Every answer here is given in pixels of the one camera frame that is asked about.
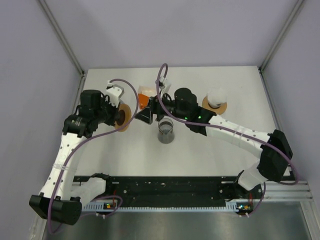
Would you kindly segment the wooden rimmed glass dripper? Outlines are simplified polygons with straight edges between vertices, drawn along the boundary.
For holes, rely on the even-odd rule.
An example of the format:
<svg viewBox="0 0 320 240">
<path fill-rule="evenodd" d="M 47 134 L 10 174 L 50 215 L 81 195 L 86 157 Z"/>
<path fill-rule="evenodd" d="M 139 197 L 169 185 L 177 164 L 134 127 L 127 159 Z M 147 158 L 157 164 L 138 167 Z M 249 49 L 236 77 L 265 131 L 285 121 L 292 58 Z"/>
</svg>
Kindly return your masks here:
<svg viewBox="0 0 320 240">
<path fill-rule="evenodd" d="M 217 115 L 224 114 L 227 110 L 227 106 L 228 105 L 226 102 L 218 104 L 210 103 L 207 96 L 205 96 L 202 100 L 202 107 L 206 110 L 216 113 Z"/>
</svg>

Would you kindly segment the orange white coffee filter bag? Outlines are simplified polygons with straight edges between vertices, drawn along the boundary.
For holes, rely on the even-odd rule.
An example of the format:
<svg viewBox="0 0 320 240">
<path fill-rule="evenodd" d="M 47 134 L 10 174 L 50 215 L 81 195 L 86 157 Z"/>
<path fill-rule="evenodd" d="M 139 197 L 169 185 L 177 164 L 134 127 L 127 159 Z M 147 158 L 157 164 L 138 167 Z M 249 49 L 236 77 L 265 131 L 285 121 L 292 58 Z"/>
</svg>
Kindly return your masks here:
<svg viewBox="0 0 320 240">
<path fill-rule="evenodd" d="M 154 97 L 157 93 L 154 88 L 142 86 L 138 87 L 138 102 L 139 102 L 139 109 L 143 110 L 147 107 L 149 103 L 150 97 Z"/>
</svg>

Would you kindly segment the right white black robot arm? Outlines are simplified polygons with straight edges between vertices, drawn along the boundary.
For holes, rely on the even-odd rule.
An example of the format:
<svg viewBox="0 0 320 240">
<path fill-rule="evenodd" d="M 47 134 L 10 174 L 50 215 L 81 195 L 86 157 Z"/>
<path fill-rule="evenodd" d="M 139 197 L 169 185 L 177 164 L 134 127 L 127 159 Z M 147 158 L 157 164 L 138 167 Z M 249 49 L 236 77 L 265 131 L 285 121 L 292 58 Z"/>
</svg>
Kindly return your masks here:
<svg viewBox="0 0 320 240">
<path fill-rule="evenodd" d="M 226 141 L 255 156 L 258 161 L 242 170 L 233 185 L 233 192 L 239 198 L 245 198 L 255 186 L 266 181 L 280 183 L 293 157 L 282 131 L 259 132 L 226 120 L 200 106 L 188 88 L 179 88 L 173 98 L 168 94 L 162 98 L 150 97 L 146 107 L 135 118 L 151 124 L 154 116 L 158 122 L 165 116 L 171 117 L 194 133 Z"/>
</svg>

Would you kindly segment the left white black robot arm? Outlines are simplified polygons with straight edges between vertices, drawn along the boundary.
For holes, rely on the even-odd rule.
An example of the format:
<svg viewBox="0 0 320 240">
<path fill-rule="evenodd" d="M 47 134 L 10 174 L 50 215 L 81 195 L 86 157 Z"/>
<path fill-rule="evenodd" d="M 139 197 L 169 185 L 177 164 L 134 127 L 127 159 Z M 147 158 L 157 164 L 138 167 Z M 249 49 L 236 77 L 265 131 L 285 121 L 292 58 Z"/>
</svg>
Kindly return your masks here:
<svg viewBox="0 0 320 240">
<path fill-rule="evenodd" d="M 114 191 L 108 175 L 95 173 L 78 188 L 73 181 L 79 164 L 75 151 L 88 140 L 99 124 L 114 126 L 120 117 L 120 98 L 124 90 L 109 87 L 105 94 L 99 90 L 84 90 L 76 113 L 70 115 L 62 129 L 61 143 L 55 162 L 39 194 L 32 195 L 30 207 L 43 219 L 74 225 L 82 208 L 95 197 L 109 198 Z"/>
</svg>

